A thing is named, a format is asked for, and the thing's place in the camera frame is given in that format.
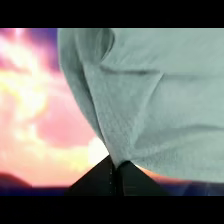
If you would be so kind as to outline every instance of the black object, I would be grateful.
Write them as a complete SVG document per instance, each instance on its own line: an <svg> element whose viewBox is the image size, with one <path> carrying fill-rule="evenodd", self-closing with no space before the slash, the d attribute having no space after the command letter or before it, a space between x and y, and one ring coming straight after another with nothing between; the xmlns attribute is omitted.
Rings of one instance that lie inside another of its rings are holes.
<svg viewBox="0 0 224 224"><path fill-rule="evenodd" d="M96 165L65 193L66 196L169 196L133 163L116 170L110 156Z"/></svg>

